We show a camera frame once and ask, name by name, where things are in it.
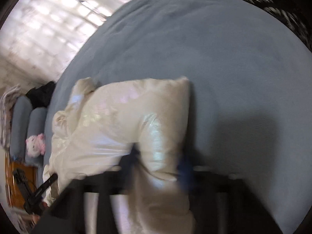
pillow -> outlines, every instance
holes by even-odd
[[[135,189],[128,194],[132,232],[143,228],[144,233],[190,234],[194,222],[188,195],[177,183],[188,122],[188,79],[126,81],[87,95],[73,94],[79,85],[72,95],[80,96],[80,113],[69,102],[53,118],[49,173],[58,174],[60,191],[74,178],[117,164],[131,143],[138,142],[143,166],[135,172]],[[67,129],[72,118],[78,120],[73,131]],[[68,132],[56,133],[60,128]]]
[[[14,105],[10,144],[10,157],[14,161],[23,162],[25,158],[25,140],[32,109],[32,103],[25,96],[19,97]]]
[[[47,110],[45,107],[39,107],[34,109],[29,117],[29,124],[27,130],[27,138],[32,135],[39,135],[44,133],[44,125],[46,123],[46,113]],[[43,156],[40,155],[37,158],[31,158],[25,153],[25,164],[35,167],[42,167],[43,165]]]

black object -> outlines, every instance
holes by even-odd
[[[54,181],[57,180],[57,174],[54,173],[46,182],[44,182],[35,192],[32,192],[28,185],[28,180],[25,176],[25,172],[19,168],[13,171],[13,176],[18,189],[23,196],[25,203],[24,209],[28,214],[35,213],[41,216],[45,210],[42,203],[42,194]]]
[[[288,27],[312,52],[311,14],[306,10],[303,14],[293,0],[244,0],[271,14]]]
[[[108,170],[83,180],[72,180],[51,208],[45,211],[32,234],[85,233],[85,192],[99,193],[96,233],[118,234],[110,195],[120,194],[129,187],[131,168],[137,164],[138,156],[139,152],[134,145],[131,153],[121,158],[119,171]],[[190,209],[197,223],[195,234],[217,234],[221,227],[225,227],[226,233],[232,234],[282,234],[241,179],[232,180],[208,171],[193,171],[186,159],[181,160],[179,172],[181,175],[178,180],[182,187],[191,189]],[[217,193],[227,194],[228,210],[226,222],[222,225],[218,221]]]
[[[53,91],[55,89],[55,82],[51,81],[38,89],[32,88],[26,93],[26,97],[32,102],[32,107],[48,107],[51,101]]]
[[[85,233],[84,193],[96,192],[99,193],[96,233],[118,234],[110,195],[119,194],[130,185],[131,168],[137,163],[138,155],[139,151],[133,145],[131,153],[121,158],[119,171],[108,170],[83,180],[72,180],[31,233]]]
[[[5,234],[19,234],[17,229],[14,227],[6,212],[0,204],[0,229],[5,230]]]

white satin pillow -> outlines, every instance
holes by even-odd
[[[74,110],[80,119],[68,142],[59,144],[54,138],[52,144],[67,145],[58,149],[62,153],[54,164],[60,191],[73,178],[117,164],[129,153],[129,144],[138,142],[142,165],[128,196],[132,232],[191,233],[188,197],[176,179],[188,120],[188,79],[111,83],[86,97],[80,115]]]

blue blanket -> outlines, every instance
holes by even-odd
[[[281,230],[312,205],[312,54],[281,22],[242,0],[132,0],[82,47],[57,83],[45,134],[80,78],[98,85],[187,76],[187,149],[239,173]]]

pink stuffed toy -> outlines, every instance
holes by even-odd
[[[32,158],[46,153],[46,142],[44,134],[32,135],[26,140],[27,155]]]

